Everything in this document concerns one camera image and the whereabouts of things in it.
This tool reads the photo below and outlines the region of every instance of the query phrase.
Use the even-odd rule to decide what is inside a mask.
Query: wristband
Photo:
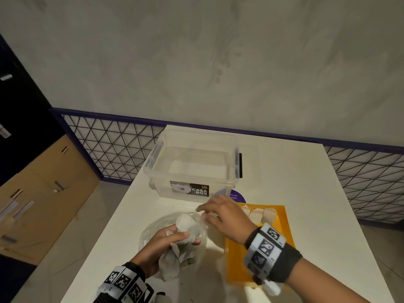
[[[286,243],[283,235],[267,223],[250,235],[245,246],[248,251],[244,264],[256,276],[255,280],[261,283],[265,280],[284,283],[302,257],[298,250]]]
[[[139,266],[126,263],[125,266],[116,266],[112,270],[99,287],[99,291],[101,294],[114,298],[114,301],[125,303],[148,302],[154,290],[150,285],[144,283],[144,279],[144,272]]]

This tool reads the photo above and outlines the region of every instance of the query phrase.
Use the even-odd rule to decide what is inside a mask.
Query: cabinet
[[[38,265],[99,179],[63,136],[0,187],[0,254]]]

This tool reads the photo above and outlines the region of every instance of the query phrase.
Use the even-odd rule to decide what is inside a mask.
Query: hand
[[[138,265],[146,275],[146,278],[156,274],[159,270],[158,260],[170,247],[171,243],[188,238],[189,232],[178,232],[175,224],[160,229],[149,242],[130,261]],[[195,239],[193,245],[201,243],[200,239]]]
[[[245,244],[257,228],[233,199],[223,195],[214,196],[205,204],[199,205],[196,211],[201,210],[205,211],[202,215],[205,221],[239,244]],[[209,215],[209,212],[218,214],[220,218]]]

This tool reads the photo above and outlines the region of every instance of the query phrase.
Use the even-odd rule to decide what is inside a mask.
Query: left hand
[[[146,275],[146,278],[156,274],[159,270],[158,260],[170,247],[171,243],[188,238],[189,232],[178,232],[175,224],[160,229],[149,242],[130,261],[138,265]],[[193,245],[201,243],[200,239],[195,239]]]

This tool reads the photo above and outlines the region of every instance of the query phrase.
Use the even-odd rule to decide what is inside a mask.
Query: purple sticker
[[[237,203],[246,203],[244,197],[241,195],[241,193],[232,190],[230,192],[230,198],[232,198],[234,201],[236,201]]]

